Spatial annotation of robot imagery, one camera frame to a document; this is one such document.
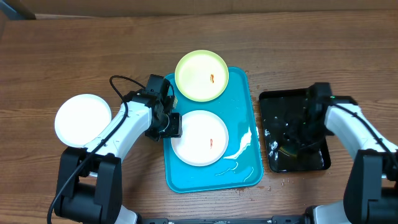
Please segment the pink white plate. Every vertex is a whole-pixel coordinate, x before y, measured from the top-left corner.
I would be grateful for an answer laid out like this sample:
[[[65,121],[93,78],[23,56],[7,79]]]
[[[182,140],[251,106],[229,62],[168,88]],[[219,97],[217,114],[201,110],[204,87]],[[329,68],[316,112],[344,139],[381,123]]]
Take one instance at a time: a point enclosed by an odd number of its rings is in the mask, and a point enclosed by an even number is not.
[[[182,135],[172,138],[174,153],[191,166],[208,166],[218,161],[228,147],[229,133],[223,120],[205,110],[182,116]]]

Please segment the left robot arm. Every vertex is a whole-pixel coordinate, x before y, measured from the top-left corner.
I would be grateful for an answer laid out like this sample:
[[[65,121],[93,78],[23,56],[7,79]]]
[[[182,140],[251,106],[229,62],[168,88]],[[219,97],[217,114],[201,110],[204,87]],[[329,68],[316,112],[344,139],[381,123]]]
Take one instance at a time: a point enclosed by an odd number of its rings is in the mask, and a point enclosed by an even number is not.
[[[173,111],[173,85],[159,75],[150,75],[147,85],[121,101],[118,114],[97,137],[62,153],[47,223],[52,215],[79,223],[141,222],[139,214],[123,206],[123,160],[141,134],[153,141],[179,138],[182,116]]]

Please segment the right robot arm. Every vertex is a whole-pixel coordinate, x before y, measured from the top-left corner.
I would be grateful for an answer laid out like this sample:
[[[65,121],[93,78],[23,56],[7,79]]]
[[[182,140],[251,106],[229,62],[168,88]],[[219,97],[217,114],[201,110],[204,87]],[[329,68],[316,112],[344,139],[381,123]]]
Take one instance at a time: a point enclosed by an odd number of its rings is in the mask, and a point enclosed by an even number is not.
[[[306,88],[304,120],[287,138],[299,152],[320,145],[334,134],[354,159],[343,199],[307,211],[311,223],[397,223],[397,187],[383,187],[382,179],[397,182],[397,145],[365,118],[350,96],[334,96],[329,83]]]

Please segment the green rimmed plate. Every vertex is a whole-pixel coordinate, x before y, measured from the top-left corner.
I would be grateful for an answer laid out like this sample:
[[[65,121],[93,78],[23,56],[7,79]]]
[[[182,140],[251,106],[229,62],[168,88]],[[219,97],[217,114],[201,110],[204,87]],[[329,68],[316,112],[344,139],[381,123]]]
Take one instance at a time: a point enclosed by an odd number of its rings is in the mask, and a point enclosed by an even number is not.
[[[209,50],[194,50],[184,55],[175,68],[175,83],[189,100],[207,102],[219,97],[228,86],[226,62]]]

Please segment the green yellow sponge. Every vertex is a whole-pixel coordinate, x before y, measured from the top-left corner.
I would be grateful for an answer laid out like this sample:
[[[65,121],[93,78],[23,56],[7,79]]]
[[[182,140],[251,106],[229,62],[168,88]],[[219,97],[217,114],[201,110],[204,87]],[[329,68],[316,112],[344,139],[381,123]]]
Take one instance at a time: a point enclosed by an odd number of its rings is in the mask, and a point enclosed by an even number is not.
[[[279,151],[289,157],[297,157],[298,154],[298,149],[291,144],[280,146]]]

